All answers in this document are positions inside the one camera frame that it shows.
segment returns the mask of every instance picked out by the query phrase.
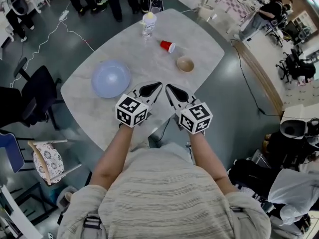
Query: seat cushion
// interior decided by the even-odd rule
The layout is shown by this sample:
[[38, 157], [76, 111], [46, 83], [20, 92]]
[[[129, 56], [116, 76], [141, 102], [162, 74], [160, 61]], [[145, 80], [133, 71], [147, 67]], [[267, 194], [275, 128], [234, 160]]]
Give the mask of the seat cushion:
[[33, 98], [36, 100], [36, 110], [39, 113], [46, 112], [54, 104], [57, 94], [55, 83], [45, 66], [41, 66], [26, 82], [22, 91], [24, 105]]
[[[59, 174], [63, 173], [64, 171], [64, 165], [62, 161], [62, 157], [59, 154], [59, 152], [53, 148], [51, 144], [39, 144], [36, 146], [36, 148], [40, 151], [46, 166], [48, 167], [50, 178], [53, 178], [55, 176], [58, 176]], [[36, 171], [39, 173], [39, 175], [47, 181], [44, 173], [44, 169], [37, 157], [37, 155], [33, 152], [33, 162]], [[61, 180], [61, 178], [56, 180], [51, 180], [51, 183], [57, 183]]]
[[11, 123], [22, 121], [22, 96], [17, 89], [0, 87], [0, 128]]

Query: bowl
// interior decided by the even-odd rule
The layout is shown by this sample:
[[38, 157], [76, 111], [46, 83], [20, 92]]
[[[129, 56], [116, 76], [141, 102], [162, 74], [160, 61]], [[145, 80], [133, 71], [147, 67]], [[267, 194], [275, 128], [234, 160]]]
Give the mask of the bowl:
[[110, 59], [98, 64], [92, 74], [94, 92], [101, 98], [114, 98], [129, 86], [131, 73], [121, 61]]
[[194, 69], [194, 62], [189, 57], [180, 57], [176, 63], [183, 72], [189, 73]]

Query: white table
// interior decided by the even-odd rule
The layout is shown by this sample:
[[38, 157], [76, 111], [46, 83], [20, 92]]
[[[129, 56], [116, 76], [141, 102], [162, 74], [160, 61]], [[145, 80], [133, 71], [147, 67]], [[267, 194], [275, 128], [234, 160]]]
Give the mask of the white table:
[[[119, 128], [115, 119], [115, 104], [120, 97], [98, 97], [91, 87], [91, 75], [98, 63], [106, 59], [119, 59], [131, 71], [129, 92], [136, 84], [161, 81], [183, 85], [195, 92], [212, 73], [224, 55], [218, 43], [198, 24], [174, 9], [157, 14], [153, 38], [144, 40], [142, 25], [136, 23], [123, 30], [92, 53], [70, 76], [61, 88], [65, 103], [84, 132], [102, 149], [110, 144]], [[172, 54], [160, 47], [158, 40], [175, 42]], [[186, 55], [195, 68], [184, 73], [176, 67], [176, 59]], [[153, 105], [152, 116], [136, 126], [131, 148], [156, 131], [174, 110], [163, 89]]]

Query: light blue bowl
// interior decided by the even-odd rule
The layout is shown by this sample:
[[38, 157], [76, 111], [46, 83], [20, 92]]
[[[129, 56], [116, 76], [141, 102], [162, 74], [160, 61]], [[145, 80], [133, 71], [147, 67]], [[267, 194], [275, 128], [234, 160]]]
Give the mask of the light blue bowl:
[[131, 73], [127, 66], [115, 59], [98, 64], [93, 72], [91, 83], [94, 92], [101, 98], [113, 98], [129, 86]]

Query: patterned cushion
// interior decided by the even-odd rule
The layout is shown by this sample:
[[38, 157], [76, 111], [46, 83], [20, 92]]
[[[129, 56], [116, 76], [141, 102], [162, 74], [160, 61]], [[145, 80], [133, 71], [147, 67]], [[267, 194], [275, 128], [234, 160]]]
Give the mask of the patterned cushion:
[[[36, 146], [36, 148], [40, 151], [42, 154], [42, 157], [46, 163], [46, 166], [48, 167], [50, 178], [53, 178], [64, 171], [64, 165], [62, 161], [62, 157], [60, 154], [57, 152], [55, 148], [52, 147], [51, 144], [39, 144]], [[33, 162], [35, 165], [35, 169], [39, 173], [39, 175], [45, 180], [45, 173], [44, 169], [40, 164], [40, 161], [37, 158], [37, 155], [33, 153]], [[56, 180], [51, 180], [51, 183], [57, 183], [61, 180], [61, 178], [56, 179]]]

